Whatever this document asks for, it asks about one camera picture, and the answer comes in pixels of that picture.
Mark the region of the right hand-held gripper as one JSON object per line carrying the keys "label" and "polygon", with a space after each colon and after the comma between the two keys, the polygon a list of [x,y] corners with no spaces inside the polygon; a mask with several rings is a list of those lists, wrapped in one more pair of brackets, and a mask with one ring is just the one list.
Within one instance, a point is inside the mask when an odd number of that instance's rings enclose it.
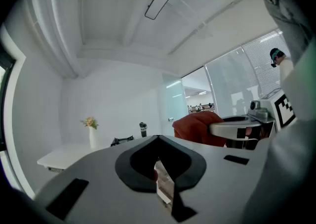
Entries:
{"label": "right hand-held gripper", "polygon": [[[257,121],[247,121],[249,117]],[[249,128],[264,127],[262,138],[273,137],[296,122],[296,116],[282,89],[275,89],[259,100],[250,103],[247,115],[222,118],[224,122],[209,125],[212,135],[231,139],[248,140]]]}

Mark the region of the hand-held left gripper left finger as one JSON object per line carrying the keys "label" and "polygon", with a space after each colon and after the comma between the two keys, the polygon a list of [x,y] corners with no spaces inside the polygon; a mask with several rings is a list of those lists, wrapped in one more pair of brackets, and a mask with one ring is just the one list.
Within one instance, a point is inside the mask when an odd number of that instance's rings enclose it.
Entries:
{"label": "hand-held left gripper left finger", "polygon": [[115,171],[116,159],[146,140],[135,139],[84,156],[51,179],[35,202],[47,207],[70,182],[83,179],[89,183],[66,216],[67,224],[173,224],[156,193],[131,190]]}

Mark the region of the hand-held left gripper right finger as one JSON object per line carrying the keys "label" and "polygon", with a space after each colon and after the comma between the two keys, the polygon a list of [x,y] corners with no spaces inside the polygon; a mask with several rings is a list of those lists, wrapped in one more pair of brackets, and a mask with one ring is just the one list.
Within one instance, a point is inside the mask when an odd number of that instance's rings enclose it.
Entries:
{"label": "hand-held left gripper right finger", "polygon": [[158,224],[242,224],[246,203],[254,191],[266,161],[267,138],[258,141],[254,150],[216,147],[163,136],[200,154],[206,170],[193,188],[180,192],[186,207],[196,215],[179,223],[160,209]]}

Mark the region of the reddish brown cloth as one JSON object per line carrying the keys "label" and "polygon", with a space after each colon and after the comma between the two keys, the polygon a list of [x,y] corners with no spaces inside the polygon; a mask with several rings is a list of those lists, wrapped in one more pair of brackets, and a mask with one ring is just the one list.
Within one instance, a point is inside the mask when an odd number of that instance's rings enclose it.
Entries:
{"label": "reddish brown cloth", "polygon": [[201,111],[189,114],[172,124],[174,136],[187,141],[224,147],[226,139],[214,136],[209,132],[209,126],[213,123],[222,123],[223,119],[216,113]]}

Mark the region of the black and white portable gas stove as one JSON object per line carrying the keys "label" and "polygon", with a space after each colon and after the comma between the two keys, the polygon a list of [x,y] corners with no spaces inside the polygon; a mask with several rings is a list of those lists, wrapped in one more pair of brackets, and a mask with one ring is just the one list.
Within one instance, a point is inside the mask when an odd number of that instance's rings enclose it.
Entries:
{"label": "black and white portable gas stove", "polygon": [[130,136],[130,137],[127,137],[127,138],[114,138],[114,140],[111,143],[111,147],[123,144],[125,142],[129,142],[129,141],[132,141],[132,140],[134,140],[134,136]]}

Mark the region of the white ribbed vase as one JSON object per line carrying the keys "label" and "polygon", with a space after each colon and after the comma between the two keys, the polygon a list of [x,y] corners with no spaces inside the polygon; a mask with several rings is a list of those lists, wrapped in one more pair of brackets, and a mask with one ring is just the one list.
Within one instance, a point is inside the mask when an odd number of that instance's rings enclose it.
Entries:
{"label": "white ribbed vase", "polygon": [[97,147],[97,130],[93,127],[89,127],[89,142],[92,149]]}

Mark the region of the glass partition panel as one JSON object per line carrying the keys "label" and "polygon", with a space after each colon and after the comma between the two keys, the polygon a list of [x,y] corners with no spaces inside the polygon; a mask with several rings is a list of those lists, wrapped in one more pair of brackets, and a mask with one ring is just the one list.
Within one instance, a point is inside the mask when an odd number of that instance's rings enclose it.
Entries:
{"label": "glass partition panel", "polygon": [[244,43],[206,64],[216,113],[220,117],[246,114],[251,101],[279,87],[279,68],[271,66],[273,48],[290,55],[280,29]]}

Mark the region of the yellow flower bouquet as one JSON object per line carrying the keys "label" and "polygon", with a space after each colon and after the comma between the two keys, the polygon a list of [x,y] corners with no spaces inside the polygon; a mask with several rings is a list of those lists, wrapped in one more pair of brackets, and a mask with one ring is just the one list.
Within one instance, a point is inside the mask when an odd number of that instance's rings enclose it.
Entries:
{"label": "yellow flower bouquet", "polygon": [[95,130],[98,128],[98,122],[94,117],[88,117],[84,120],[80,121],[85,127],[91,127],[94,128]]}

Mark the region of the frosted glass door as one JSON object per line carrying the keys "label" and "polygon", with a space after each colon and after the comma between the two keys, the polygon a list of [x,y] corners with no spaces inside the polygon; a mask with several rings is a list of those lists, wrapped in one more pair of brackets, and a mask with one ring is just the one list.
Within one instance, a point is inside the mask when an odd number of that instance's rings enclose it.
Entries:
{"label": "frosted glass door", "polygon": [[162,73],[158,100],[162,134],[174,136],[172,124],[188,115],[182,79],[171,74]]}

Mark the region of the black-framed window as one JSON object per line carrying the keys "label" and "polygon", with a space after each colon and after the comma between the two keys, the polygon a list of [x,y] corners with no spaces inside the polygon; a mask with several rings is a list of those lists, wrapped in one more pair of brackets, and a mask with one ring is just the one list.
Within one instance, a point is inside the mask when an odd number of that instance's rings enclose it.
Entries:
{"label": "black-framed window", "polygon": [[0,152],[7,150],[12,138],[13,90],[10,86],[16,60],[0,47]]}

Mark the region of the person's grey shirt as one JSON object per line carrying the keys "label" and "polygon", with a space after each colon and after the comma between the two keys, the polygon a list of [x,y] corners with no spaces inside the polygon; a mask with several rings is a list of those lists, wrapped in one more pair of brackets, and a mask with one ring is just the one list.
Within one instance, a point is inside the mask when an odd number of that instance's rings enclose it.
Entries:
{"label": "person's grey shirt", "polygon": [[264,0],[268,13],[282,31],[292,53],[302,53],[309,45],[313,32],[297,0]]}

